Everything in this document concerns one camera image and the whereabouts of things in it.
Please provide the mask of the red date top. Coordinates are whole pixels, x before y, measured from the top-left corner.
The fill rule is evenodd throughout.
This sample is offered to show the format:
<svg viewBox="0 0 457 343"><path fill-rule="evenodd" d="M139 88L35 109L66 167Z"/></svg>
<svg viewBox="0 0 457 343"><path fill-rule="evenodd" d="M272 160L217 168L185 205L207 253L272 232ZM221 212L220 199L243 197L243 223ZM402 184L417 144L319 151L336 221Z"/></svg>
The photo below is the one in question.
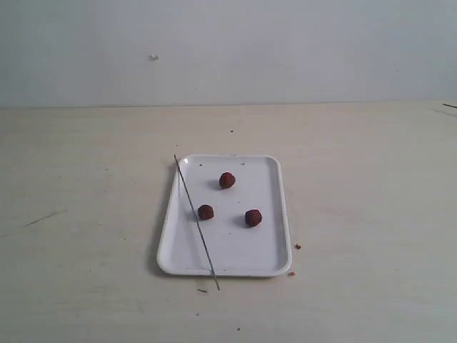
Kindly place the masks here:
<svg viewBox="0 0 457 343"><path fill-rule="evenodd" d="M219 177L219 186L222 189L228 189L232 187L236 182L235 176L230 173L230 172L224 172L220 177Z"/></svg>

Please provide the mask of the red date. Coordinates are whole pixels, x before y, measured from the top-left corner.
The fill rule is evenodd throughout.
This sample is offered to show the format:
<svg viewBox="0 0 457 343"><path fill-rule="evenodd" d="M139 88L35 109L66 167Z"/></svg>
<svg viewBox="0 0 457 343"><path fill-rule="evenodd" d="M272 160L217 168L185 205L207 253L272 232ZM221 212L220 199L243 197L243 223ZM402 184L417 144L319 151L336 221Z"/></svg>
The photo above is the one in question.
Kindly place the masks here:
<svg viewBox="0 0 457 343"><path fill-rule="evenodd" d="M262 214L258 209L250 209L244 215L246 226L255 227L262 222Z"/></svg>
<svg viewBox="0 0 457 343"><path fill-rule="evenodd" d="M201 205L197 212L200 220L209 220L214 217L214 209L209 204Z"/></svg>
<svg viewBox="0 0 457 343"><path fill-rule="evenodd" d="M232 187L236 182L235 176L230 173L230 172L224 172L220 177L219 177L219 186L222 189L228 189Z"/></svg>

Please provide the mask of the thin metal skewer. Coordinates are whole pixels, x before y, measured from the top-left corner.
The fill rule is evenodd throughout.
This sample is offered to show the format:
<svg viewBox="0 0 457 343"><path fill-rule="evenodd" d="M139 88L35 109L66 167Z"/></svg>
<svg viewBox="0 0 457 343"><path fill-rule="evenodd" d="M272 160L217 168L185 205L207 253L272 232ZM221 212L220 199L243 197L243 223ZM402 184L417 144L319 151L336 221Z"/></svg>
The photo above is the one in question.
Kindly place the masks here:
<svg viewBox="0 0 457 343"><path fill-rule="evenodd" d="M214 279L214 282L215 282L215 284L216 284L217 290L220 292L220 291L221 291L221 286L220 286L218 277L217 277L216 272L215 272L215 269L214 269L214 264L213 264L213 262L212 262L212 260L211 260L210 254L209 254L209 249L208 249L208 247L207 247L206 240L205 240L205 238L204 238L204 234L203 234L203 232L202 232L202 230L201 230L201 225L200 225L200 221L199 221L199 216L197 215L197 212L196 212L196 210L195 210L194 204L193 204L193 202L192 202L192 199L191 199L191 196L190 196L190 193L189 193L189 189L188 189L188 187L187 187L187 185L186 185L186 181L185 181L184 176L183 176L183 173L182 173L182 171L181 171L181 167L180 167L178 158L177 158L177 156L176 156L175 154L174 154L174 161L175 161L176 168L177 168L177 170L178 170L179 176L180 176L180 178L181 178L182 184L183 184L183 186L184 186L184 191L186 192L186 196L187 196L187 199L188 199L188 201L189 201L189 205L190 205L190 207L191 207L192 214L193 214L193 216L194 216L194 218L195 218L195 221L196 221L196 226L197 226L197 229L198 229L198 231L199 231L199 235L200 235L200 238L201 238L201 242L202 242L202 244L203 244L203 247L204 247L204 250L205 250L205 253L206 253L206 258L208 259L208 263L209 263L209 266L210 266L210 268L211 268L211 275L212 275L212 277L213 277L213 279Z"/></svg>

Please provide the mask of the white rectangular plastic tray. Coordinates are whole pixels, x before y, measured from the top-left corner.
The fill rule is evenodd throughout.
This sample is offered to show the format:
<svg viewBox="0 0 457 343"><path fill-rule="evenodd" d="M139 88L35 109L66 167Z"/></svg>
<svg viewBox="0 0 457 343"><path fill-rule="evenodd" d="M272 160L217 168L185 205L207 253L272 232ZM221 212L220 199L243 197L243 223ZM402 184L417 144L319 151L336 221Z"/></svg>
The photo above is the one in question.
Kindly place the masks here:
<svg viewBox="0 0 457 343"><path fill-rule="evenodd" d="M292 248L277 159L193 154L179 164L196 212L203 204L214 209L212 219L199 221L218 277L276 277L288 271ZM236 178L228 189L219 186L224 172ZM258 209L263 217L255 227L245 223L244 215L250 209ZM156 261L167 274L212 276L178 170Z"/></svg>

